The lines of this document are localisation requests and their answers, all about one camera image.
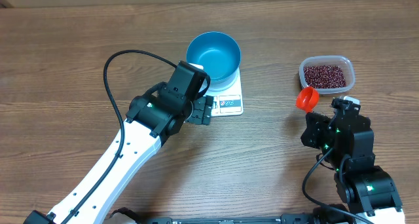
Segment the red scoop with blue handle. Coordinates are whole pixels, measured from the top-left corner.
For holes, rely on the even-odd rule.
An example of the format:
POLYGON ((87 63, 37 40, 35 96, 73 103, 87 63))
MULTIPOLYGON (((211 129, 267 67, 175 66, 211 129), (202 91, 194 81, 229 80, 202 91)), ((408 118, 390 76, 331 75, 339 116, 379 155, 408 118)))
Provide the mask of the red scoop with blue handle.
POLYGON ((319 102, 319 93, 318 91, 311 87, 307 86, 302 89, 296 99, 296 107, 303 110, 306 113, 311 113, 313 108, 317 106, 319 102))

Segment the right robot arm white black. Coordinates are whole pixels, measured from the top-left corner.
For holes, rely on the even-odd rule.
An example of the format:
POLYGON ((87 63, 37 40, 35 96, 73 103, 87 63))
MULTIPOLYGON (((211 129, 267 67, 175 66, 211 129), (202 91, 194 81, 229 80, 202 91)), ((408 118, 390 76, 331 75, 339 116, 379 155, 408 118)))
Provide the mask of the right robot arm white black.
POLYGON ((319 204, 313 223, 404 223, 395 182, 375 162, 374 132, 369 118, 336 113, 333 118, 306 114, 303 145, 319 149, 335 171, 341 204, 319 204))

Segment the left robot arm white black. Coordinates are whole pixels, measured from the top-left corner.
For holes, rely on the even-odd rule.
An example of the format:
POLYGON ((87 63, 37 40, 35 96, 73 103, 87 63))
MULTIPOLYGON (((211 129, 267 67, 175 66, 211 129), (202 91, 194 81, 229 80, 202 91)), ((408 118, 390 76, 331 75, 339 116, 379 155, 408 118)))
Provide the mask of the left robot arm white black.
POLYGON ((199 86, 158 83, 135 97, 113 142, 89 173, 47 214, 32 211, 24 223, 105 223, 138 170, 186 122, 208 124, 213 96, 199 86))

